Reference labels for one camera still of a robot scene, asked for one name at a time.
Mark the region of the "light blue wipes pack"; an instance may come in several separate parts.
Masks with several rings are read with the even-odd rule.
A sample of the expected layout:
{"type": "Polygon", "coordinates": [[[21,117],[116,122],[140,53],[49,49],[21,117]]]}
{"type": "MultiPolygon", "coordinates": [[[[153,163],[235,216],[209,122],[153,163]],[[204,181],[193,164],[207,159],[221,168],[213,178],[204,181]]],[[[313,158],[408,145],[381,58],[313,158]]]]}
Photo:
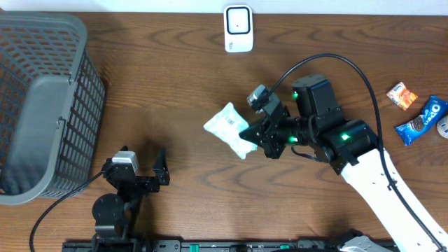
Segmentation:
{"type": "Polygon", "coordinates": [[[204,124],[204,129],[225,142],[241,159],[258,149],[257,145],[243,140],[239,133],[248,129],[249,124],[242,118],[232,102],[204,124]]]}

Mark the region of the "orange snack packet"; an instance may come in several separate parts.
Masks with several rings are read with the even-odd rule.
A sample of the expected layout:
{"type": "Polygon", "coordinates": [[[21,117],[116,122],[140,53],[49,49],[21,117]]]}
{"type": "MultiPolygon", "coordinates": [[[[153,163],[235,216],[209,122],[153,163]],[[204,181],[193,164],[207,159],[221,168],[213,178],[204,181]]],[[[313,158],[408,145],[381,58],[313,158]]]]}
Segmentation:
{"type": "Polygon", "coordinates": [[[397,83],[386,93],[386,96],[404,111],[406,111],[418,98],[418,96],[411,92],[403,82],[397,83]]]}

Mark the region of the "blue Oreo cookie pack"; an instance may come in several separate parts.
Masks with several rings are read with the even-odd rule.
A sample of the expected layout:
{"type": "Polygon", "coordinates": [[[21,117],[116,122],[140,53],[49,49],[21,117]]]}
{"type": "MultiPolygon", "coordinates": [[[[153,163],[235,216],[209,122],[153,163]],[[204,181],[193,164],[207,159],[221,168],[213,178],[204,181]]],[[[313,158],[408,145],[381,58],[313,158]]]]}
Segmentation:
{"type": "Polygon", "coordinates": [[[447,101],[431,95],[421,113],[413,120],[395,127],[406,146],[427,133],[447,112],[447,101]]]}

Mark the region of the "green lidded can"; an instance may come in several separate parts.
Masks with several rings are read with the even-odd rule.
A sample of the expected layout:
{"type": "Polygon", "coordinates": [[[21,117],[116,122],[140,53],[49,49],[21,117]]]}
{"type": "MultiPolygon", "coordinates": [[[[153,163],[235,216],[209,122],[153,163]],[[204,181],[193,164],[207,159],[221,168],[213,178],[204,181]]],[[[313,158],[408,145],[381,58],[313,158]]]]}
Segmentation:
{"type": "Polygon", "coordinates": [[[448,139],[448,115],[437,122],[437,132],[441,137],[448,139]]]}

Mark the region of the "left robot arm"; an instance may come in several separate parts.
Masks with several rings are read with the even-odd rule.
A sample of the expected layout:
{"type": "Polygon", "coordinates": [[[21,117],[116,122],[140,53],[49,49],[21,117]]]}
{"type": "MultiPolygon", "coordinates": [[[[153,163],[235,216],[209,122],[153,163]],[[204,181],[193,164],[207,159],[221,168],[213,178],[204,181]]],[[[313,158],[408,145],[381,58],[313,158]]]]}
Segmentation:
{"type": "Polygon", "coordinates": [[[134,232],[142,199],[170,182],[166,150],[161,148],[153,165],[154,176],[138,176],[137,154],[123,146],[101,168],[117,192],[102,195],[92,207],[95,219],[93,251],[152,251],[146,236],[134,232]]]}

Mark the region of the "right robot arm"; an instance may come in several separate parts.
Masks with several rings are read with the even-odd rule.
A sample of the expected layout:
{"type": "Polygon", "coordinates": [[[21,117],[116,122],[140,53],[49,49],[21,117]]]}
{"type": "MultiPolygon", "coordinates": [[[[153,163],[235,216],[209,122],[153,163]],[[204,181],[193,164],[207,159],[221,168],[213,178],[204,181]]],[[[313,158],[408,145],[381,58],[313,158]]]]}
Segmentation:
{"type": "Polygon", "coordinates": [[[290,115],[278,96],[264,85],[247,98],[264,117],[240,137],[280,158],[287,146],[309,146],[314,159],[328,163],[367,202],[399,251],[446,251],[447,232],[431,217],[379,149],[379,137],[359,119],[348,120],[330,81],[321,74],[292,85],[298,117],[290,115]]]}

